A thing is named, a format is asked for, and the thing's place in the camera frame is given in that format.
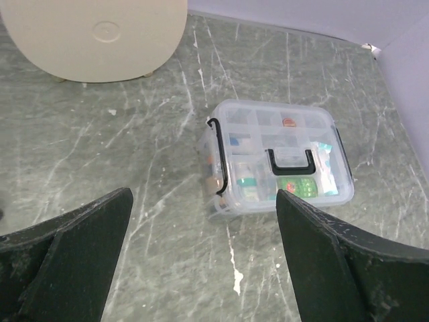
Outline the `white green-label bottle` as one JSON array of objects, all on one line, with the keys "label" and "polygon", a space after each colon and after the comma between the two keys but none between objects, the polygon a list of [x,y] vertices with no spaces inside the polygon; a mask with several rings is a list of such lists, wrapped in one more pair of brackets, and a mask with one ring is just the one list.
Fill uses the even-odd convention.
[{"label": "white green-label bottle", "polygon": [[236,163],[236,182],[242,198],[251,203],[259,202],[258,185],[256,177],[247,163]]}]

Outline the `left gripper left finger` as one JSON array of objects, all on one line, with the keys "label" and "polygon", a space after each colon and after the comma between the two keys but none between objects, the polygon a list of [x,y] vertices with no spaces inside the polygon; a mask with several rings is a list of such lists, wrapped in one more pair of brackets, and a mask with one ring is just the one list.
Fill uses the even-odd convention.
[{"label": "left gripper left finger", "polygon": [[133,195],[116,189],[1,236],[2,321],[100,321]]}]

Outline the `small green box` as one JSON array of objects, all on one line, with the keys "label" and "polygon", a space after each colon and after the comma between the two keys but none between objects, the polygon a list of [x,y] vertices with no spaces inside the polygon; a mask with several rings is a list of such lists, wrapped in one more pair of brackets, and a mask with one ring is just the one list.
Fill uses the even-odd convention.
[{"label": "small green box", "polygon": [[277,186],[278,189],[288,191],[301,199],[318,196],[317,183],[311,177],[279,177]]}]

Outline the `white blue bandage roll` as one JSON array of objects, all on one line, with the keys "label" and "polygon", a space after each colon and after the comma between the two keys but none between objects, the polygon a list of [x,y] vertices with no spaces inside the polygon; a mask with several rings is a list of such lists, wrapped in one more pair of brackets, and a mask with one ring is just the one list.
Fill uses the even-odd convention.
[{"label": "white blue bandage roll", "polygon": [[251,136],[235,135],[229,136],[229,144],[232,154],[253,154],[255,152],[255,144]]}]

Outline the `teal white sachet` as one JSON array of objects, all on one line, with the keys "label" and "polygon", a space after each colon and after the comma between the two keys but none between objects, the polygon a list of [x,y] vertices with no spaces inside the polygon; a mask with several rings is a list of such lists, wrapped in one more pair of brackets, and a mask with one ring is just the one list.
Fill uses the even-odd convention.
[{"label": "teal white sachet", "polygon": [[332,146],[322,142],[311,142],[311,149],[320,181],[321,193],[324,196],[338,195],[339,192],[330,165]]}]

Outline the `clear plastic medicine box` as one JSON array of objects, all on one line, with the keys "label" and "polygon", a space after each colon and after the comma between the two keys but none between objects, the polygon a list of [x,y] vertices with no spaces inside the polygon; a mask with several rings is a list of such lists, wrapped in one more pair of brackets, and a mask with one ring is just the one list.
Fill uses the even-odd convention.
[{"label": "clear plastic medicine box", "polygon": [[275,211],[279,190],[315,207],[343,205],[355,193],[353,176],[335,127],[309,134],[215,125],[204,131],[198,153],[210,217]]}]

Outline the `clear box lid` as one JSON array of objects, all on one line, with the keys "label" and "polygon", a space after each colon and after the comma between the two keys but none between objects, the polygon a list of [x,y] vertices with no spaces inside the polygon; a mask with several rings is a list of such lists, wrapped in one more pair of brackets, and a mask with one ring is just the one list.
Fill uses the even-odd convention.
[{"label": "clear box lid", "polygon": [[355,193],[334,119],[319,107],[223,101],[198,152],[211,216],[273,212],[280,190],[316,207],[343,205]]}]

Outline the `small red round tin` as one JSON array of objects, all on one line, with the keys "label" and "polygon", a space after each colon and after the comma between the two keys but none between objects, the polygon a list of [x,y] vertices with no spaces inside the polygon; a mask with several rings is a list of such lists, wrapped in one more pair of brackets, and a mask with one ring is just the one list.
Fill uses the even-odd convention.
[{"label": "small red round tin", "polygon": [[290,117],[284,118],[282,120],[282,125],[284,127],[297,127],[298,126],[297,122]]}]

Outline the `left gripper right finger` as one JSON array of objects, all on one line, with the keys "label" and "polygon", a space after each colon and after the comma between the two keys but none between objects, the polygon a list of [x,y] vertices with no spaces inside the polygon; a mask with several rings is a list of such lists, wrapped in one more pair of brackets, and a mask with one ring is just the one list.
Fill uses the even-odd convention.
[{"label": "left gripper right finger", "polygon": [[428,250],[379,237],[278,191],[302,321],[427,321]]}]

